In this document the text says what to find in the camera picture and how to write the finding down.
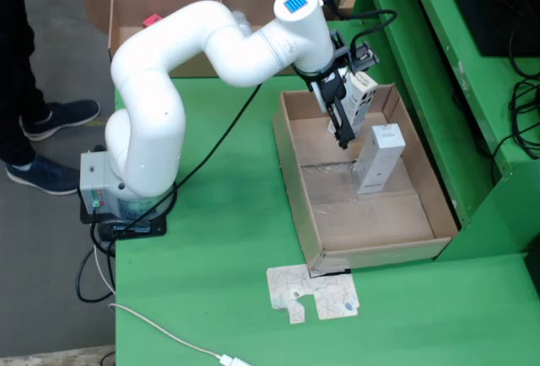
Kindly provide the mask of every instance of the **sneaker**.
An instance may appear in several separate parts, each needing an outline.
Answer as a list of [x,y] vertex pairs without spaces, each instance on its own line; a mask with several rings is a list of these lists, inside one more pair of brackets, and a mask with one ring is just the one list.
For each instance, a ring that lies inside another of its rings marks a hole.
[[66,127],[82,126],[92,121],[100,113],[100,104],[93,100],[79,100],[71,103],[49,103],[51,118],[45,123],[26,123],[21,127],[30,141],[43,141],[58,130]]
[[78,189],[78,170],[61,166],[40,155],[35,156],[28,170],[18,170],[6,164],[6,171],[13,182],[35,187],[50,195],[71,195]]

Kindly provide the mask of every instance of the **gray floor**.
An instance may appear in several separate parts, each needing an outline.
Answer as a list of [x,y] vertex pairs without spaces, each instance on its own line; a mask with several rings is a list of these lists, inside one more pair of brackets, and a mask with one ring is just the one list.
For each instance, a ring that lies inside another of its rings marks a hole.
[[[87,22],[83,0],[26,4],[36,36],[32,65],[47,99],[98,100],[98,123],[104,122],[113,111],[107,39]],[[78,167],[81,152],[103,143],[103,134],[103,126],[70,129],[35,148]],[[0,358],[114,342],[106,305],[75,297],[75,274],[90,247],[88,227],[78,221],[77,197],[15,185],[0,170]],[[93,266],[83,285],[88,296],[105,291]]]

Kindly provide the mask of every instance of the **small white carton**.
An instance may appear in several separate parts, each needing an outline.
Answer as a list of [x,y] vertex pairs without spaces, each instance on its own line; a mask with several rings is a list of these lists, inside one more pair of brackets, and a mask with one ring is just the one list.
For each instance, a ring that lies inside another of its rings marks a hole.
[[[354,135],[358,136],[364,122],[365,114],[370,108],[373,95],[379,85],[367,73],[362,71],[357,72],[355,75],[350,74],[346,78],[349,79],[349,83],[345,84],[347,96],[342,99],[341,103],[347,115],[348,122],[353,128]],[[334,112],[337,121],[341,124],[341,119],[335,108]],[[331,121],[328,125],[328,131],[331,134],[336,131]]]
[[405,148],[397,124],[373,126],[353,167],[357,193],[381,191]]

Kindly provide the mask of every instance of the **red object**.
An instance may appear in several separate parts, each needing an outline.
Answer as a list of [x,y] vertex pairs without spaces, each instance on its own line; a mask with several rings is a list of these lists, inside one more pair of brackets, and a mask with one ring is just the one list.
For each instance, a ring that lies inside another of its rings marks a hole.
[[152,16],[150,16],[149,18],[146,18],[143,21],[143,27],[146,29],[147,27],[151,26],[152,24],[158,23],[161,19],[162,19],[161,16],[154,13]]

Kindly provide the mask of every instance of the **green metal frame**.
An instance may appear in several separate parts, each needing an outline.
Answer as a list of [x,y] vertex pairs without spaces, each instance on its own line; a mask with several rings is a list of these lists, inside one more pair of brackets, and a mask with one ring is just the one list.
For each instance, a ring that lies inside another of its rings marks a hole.
[[[476,151],[467,123],[451,100],[451,79],[435,42],[443,45],[450,64],[457,67],[454,74],[492,151],[510,128],[508,115],[494,112],[507,112],[509,89],[519,77],[506,59],[478,54],[453,0],[420,0],[422,5],[419,0],[359,2],[398,11],[398,19],[385,33],[407,88],[402,96],[410,97],[409,112],[418,117],[418,129],[426,136],[462,225],[439,259],[524,251],[540,229],[540,214],[533,206],[540,190],[540,162],[530,160],[511,141],[505,143],[497,161],[503,177],[493,186],[490,160]],[[429,31],[422,6],[437,40]],[[388,63],[387,53],[384,63]],[[539,61],[531,58],[519,63],[530,70],[540,67]],[[460,69],[470,66],[474,69]],[[535,115],[526,120],[537,121]]]

